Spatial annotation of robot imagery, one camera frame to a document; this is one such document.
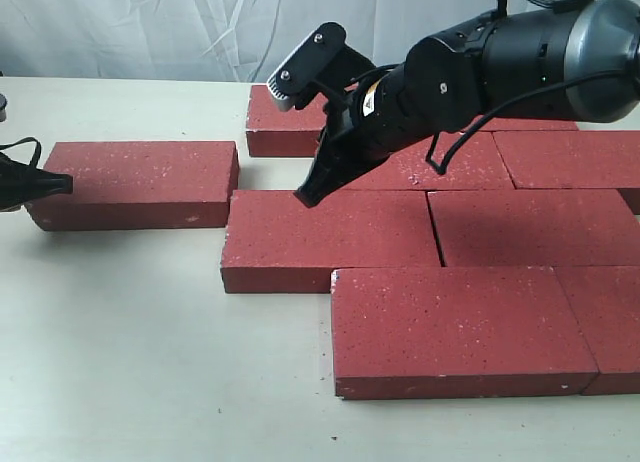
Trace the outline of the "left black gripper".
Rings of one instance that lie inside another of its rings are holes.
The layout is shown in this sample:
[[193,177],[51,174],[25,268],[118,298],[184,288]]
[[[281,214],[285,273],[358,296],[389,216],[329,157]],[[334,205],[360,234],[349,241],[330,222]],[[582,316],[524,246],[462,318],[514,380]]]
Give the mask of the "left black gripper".
[[1,210],[11,211],[36,200],[58,194],[73,193],[73,177],[40,169],[40,154],[28,163],[1,154]]

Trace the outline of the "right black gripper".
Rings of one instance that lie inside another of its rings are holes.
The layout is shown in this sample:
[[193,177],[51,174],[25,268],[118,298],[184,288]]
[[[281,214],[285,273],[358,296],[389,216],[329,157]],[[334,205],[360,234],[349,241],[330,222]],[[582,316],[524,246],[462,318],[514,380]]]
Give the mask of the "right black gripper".
[[405,66],[370,73],[348,94],[350,105],[329,104],[309,173],[294,192],[315,207],[335,191],[383,165],[392,154],[435,134],[409,96]]

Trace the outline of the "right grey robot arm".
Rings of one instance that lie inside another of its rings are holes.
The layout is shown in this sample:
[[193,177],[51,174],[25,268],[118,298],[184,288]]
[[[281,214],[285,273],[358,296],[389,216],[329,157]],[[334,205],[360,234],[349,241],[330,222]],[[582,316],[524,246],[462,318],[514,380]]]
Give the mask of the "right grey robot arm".
[[571,11],[479,17],[415,44],[391,70],[352,53],[334,76],[306,206],[441,133],[468,140],[495,117],[610,123],[639,102],[639,8],[597,0]]

